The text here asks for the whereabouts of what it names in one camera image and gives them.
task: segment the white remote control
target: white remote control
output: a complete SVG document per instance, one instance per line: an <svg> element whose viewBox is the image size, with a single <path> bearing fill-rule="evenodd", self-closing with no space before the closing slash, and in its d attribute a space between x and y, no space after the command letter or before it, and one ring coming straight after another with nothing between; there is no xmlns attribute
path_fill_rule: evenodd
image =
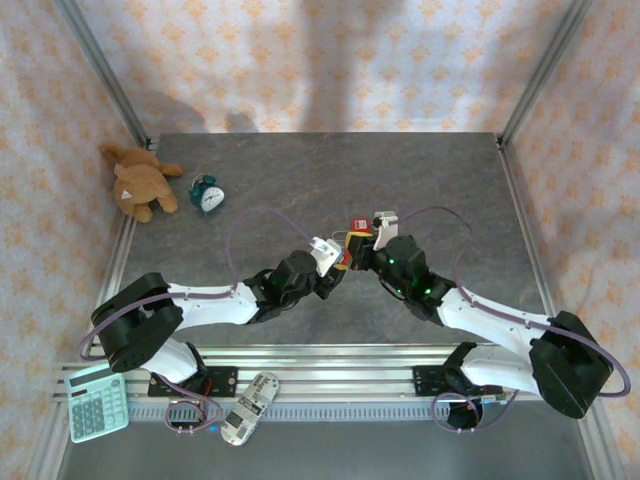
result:
<svg viewBox="0 0 640 480"><path fill-rule="evenodd" d="M280 389L280 382L269 372L259 373L242 393L222 425L222 438L234 446L243 445Z"/></svg>

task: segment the patterned fabric wall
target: patterned fabric wall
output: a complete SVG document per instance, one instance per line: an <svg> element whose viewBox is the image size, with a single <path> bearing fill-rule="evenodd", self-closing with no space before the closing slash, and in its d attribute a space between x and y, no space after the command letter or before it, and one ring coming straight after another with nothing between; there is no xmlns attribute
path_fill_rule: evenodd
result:
<svg viewBox="0 0 640 480"><path fill-rule="evenodd" d="M639 31L640 4L595 0L515 141L555 300L631 373L633 393L606 401L630 479L640 478Z"/></svg>
<svg viewBox="0 0 640 480"><path fill-rule="evenodd" d="M114 177L96 145L131 139L53 5L0 5L3 479L25 477L113 246Z"/></svg>
<svg viewBox="0 0 640 480"><path fill-rule="evenodd" d="M80 0L148 134L499 131L570 0Z"/></svg>

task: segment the calculator display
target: calculator display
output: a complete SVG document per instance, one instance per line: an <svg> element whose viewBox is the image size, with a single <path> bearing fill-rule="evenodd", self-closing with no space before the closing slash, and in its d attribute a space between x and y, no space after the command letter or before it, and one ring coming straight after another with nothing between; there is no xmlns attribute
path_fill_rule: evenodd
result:
<svg viewBox="0 0 640 480"><path fill-rule="evenodd" d="M88 373L87 375L82 375L81 377L75 377L69 379L69 385L72 387L77 387L78 385L82 385L83 383L92 382L94 380L99 380L104 377L108 377L109 375L113 375L113 372L110 368L104 368L102 370L98 370L97 372Z"/></svg>

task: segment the green alarm clock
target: green alarm clock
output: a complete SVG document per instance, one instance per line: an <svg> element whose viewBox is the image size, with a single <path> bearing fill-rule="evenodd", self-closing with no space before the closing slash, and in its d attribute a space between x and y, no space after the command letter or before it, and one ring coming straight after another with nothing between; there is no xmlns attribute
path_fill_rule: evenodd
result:
<svg viewBox="0 0 640 480"><path fill-rule="evenodd" d="M189 198L202 213L211 213L224 200L224 192L216 187L216 178L211 175L198 176L191 184Z"/></svg>

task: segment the teddy bear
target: teddy bear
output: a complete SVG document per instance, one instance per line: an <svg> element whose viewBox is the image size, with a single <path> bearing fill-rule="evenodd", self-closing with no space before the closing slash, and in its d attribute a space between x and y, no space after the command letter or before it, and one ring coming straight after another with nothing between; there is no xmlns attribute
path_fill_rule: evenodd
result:
<svg viewBox="0 0 640 480"><path fill-rule="evenodd" d="M113 195L125 214L147 223L153 216L149 207L153 200L157 200L165 212L176 211L178 199L164 176L182 175L180 165L161 164L153 153L143 148L124 148L117 143L105 142L99 149L104 159L115 163Z"/></svg>

